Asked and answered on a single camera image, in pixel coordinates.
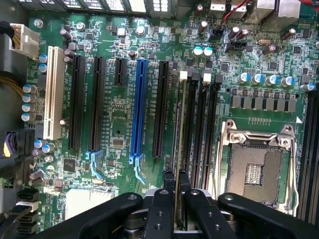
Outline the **black-latched black RAM slot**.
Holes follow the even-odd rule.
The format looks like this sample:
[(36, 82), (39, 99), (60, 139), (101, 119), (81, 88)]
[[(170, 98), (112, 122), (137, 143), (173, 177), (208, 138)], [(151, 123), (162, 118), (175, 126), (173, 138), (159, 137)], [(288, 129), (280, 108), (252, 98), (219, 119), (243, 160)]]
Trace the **black-latched black RAM slot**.
[(206, 138), (205, 138), (205, 152), (204, 152), (204, 171), (202, 188), (208, 188), (209, 173), (211, 167), (211, 161), (213, 157), (212, 147), (214, 141), (214, 125), (216, 116), (217, 106), (217, 95), (222, 85), (223, 77), (216, 75), (213, 84), (209, 87), (209, 102), (208, 102), (208, 114), (207, 114), (207, 127), (206, 127)]
[(184, 166), (187, 173), (190, 173), (190, 183), (193, 188), (197, 184), (197, 110), (196, 92), (200, 82), (200, 74), (192, 72), (187, 78), (188, 95), (186, 111), (186, 127), (184, 140)]

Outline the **black RAM slot bank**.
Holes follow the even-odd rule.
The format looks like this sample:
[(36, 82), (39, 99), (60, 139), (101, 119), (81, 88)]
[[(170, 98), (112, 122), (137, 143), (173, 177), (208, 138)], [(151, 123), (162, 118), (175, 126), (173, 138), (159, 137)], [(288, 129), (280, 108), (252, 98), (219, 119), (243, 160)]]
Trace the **black RAM slot bank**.
[(319, 227), (319, 89), (308, 93), (297, 217)]

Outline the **steel socket locking lever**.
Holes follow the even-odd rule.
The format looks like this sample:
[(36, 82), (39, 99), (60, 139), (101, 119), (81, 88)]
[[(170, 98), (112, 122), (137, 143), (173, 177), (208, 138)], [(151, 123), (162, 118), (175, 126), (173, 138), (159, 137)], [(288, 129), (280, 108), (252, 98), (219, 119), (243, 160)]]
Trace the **steel socket locking lever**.
[(228, 130), (236, 128), (235, 122), (232, 119), (228, 119), (227, 121), (222, 122), (221, 131), (218, 135), (217, 140), (217, 153), (216, 153), (216, 160), (215, 160), (215, 169), (214, 169), (214, 176), (213, 176), (213, 194), (214, 198), (217, 199), (218, 196), (221, 194), (221, 163), (222, 163), (222, 152), (223, 146), (229, 144), (228, 139)]
[(294, 128), (290, 124), (284, 125), (281, 134), (289, 135), (289, 145), (285, 147), (290, 151), (289, 168), (286, 182), (285, 202), (280, 209), (293, 217), (297, 216), (297, 208), (299, 206), (299, 193), (297, 188), (297, 139), (295, 137)]

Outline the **silver chipset heatsink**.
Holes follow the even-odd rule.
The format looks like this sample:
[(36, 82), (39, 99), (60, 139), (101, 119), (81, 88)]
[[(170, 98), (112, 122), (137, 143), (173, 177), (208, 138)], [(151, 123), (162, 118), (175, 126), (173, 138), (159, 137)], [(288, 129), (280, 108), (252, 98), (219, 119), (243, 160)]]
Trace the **silver chipset heatsink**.
[(65, 220), (114, 198), (114, 193), (92, 189), (71, 189), (65, 198)]

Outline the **metal CPU socket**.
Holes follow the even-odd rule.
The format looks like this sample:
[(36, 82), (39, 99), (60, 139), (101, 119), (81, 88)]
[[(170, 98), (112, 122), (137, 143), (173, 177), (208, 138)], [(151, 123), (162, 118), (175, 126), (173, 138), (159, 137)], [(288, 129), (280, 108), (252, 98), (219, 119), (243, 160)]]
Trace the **metal CPU socket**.
[(290, 136), (281, 131), (243, 130), (237, 125), (228, 130), (229, 144), (222, 152), (221, 194), (235, 193), (284, 213), (280, 206), (285, 202), (290, 160), (285, 147)]

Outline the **blue expansion slot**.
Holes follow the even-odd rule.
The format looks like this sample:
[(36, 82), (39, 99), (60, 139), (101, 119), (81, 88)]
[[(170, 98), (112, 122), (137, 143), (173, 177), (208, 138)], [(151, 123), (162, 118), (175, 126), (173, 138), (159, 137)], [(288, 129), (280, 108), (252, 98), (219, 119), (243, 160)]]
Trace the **blue expansion slot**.
[(144, 130), (147, 76), (148, 61), (146, 59), (139, 59), (136, 66), (135, 98), (129, 163), (134, 166), (135, 177), (143, 185), (145, 185), (146, 180), (143, 176), (141, 176), (140, 162), (143, 157), (142, 141)]

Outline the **long black expansion slot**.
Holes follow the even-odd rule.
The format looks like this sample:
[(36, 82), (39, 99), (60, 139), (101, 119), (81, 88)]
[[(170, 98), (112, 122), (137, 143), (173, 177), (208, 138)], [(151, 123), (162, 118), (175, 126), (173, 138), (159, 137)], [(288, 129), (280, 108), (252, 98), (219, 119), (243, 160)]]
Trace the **long black expansion slot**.
[(104, 57), (95, 57), (92, 83), (90, 134), (88, 144), (88, 150), (90, 152), (99, 151), (101, 148), (105, 75), (106, 59)]
[(70, 94), (70, 123), (68, 148), (78, 150), (81, 144), (83, 113), (83, 94), (85, 85), (85, 58), (76, 55), (73, 58), (73, 72)]
[(169, 62), (160, 61), (155, 125), (154, 125), (154, 138), (153, 138), (153, 157), (154, 158), (162, 157), (168, 82), (169, 82)]

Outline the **green motherboard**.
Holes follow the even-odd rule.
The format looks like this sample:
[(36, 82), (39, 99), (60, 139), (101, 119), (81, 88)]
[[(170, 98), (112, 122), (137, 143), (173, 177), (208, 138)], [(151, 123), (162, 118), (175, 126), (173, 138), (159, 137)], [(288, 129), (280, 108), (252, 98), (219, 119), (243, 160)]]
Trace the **green motherboard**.
[(121, 0), (33, 12), (27, 127), (37, 233), (185, 170), (319, 227), (319, 0), (211, 0), (163, 19)]

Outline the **black SATA port stack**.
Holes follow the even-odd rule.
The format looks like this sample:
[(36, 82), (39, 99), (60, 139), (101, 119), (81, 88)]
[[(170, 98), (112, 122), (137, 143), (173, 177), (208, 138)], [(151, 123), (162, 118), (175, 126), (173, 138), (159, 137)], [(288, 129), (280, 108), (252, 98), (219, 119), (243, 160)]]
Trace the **black SATA port stack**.
[(30, 188), (18, 191), (16, 205), (25, 209), (18, 218), (17, 232), (25, 235), (35, 234), (38, 226), (39, 191)]

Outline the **short black expansion slot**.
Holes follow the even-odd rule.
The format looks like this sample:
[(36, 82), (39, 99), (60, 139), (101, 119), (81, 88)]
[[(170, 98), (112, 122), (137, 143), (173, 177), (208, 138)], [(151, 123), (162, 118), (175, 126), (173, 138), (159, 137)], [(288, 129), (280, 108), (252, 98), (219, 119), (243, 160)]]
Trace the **short black expansion slot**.
[(127, 61), (124, 58), (117, 58), (115, 62), (114, 85), (124, 87), (126, 85)]

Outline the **white PCI expansion slot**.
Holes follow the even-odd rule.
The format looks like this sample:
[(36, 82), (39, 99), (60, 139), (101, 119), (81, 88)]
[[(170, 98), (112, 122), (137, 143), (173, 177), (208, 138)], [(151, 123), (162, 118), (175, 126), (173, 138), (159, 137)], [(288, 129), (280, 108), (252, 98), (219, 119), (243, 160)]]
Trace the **white PCI expansion slot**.
[(62, 119), (65, 78), (63, 49), (48, 46), (47, 56), (43, 138), (56, 140), (61, 137), (59, 121)]

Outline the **metal rear port block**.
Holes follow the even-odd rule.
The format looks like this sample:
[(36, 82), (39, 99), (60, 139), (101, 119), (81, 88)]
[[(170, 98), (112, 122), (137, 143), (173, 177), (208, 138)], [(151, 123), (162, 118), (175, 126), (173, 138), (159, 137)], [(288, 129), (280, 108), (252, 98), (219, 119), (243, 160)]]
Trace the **metal rear port block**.
[(263, 31), (280, 32), (299, 20), (299, 0), (210, 0), (209, 15), (260, 25)]

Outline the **white power connector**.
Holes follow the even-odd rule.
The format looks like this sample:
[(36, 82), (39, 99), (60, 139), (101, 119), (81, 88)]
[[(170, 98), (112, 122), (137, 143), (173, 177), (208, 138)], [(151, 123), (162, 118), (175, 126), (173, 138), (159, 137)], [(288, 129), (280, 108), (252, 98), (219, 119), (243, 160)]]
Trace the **white power connector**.
[(9, 50), (38, 61), (40, 35), (24, 24), (11, 23), (10, 26), (14, 30), (14, 35)]

